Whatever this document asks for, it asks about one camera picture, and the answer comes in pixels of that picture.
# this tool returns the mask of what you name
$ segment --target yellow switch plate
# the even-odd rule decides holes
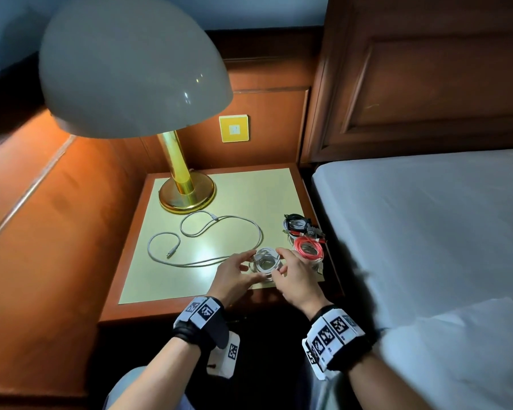
[[[223,142],[249,140],[249,117],[247,115],[219,116],[219,123]]]

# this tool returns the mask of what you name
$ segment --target person's left forearm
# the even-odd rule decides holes
[[[197,345],[171,338],[110,410],[173,410],[200,355]]]

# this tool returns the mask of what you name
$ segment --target bedside table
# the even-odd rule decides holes
[[[306,187],[294,164],[202,172],[210,175],[217,185],[217,196],[205,210],[217,216],[235,214],[255,221],[264,235],[260,247],[292,248],[283,232],[284,214],[303,214],[317,223]],[[158,190],[169,177],[169,173],[146,177],[99,323],[175,317],[194,296],[205,294],[211,286],[218,265],[178,268],[155,262],[146,251],[152,235],[171,231],[181,236],[179,248],[169,259],[178,263],[239,253],[257,242],[255,227],[236,219],[224,219],[196,238],[183,236],[179,224],[185,215],[165,211],[157,197]],[[183,228],[187,232],[197,231],[209,220],[205,214],[196,214],[184,223]],[[152,248],[155,255],[165,259],[177,239],[171,235],[161,238],[152,242]],[[325,256],[323,275],[317,276],[326,295],[341,295],[330,256]],[[265,282],[253,285],[233,310],[244,313],[280,302],[285,300],[274,283]]]

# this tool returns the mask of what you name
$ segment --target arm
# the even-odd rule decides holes
[[[321,308],[331,305],[313,271],[298,253],[277,248],[286,264],[272,272],[285,299],[311,320]],[[389,366],[373,353],[366,354],[347,372],[364,410],[431,410],[431,407]]]
[[[255,250],[249,250],[221,263],[207,295],[227,307],[243,296],[251,285],[264,281],[266,275],[262,273],[241,273],[248,270],[241,263],[254,254]],[[173,410],[184,394],[200,355],[197,345],[171,338],[110,410]]]

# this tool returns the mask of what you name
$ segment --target wooden headboard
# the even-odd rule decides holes
[[[329,0],[301,162],[513,147],[513,0]]]

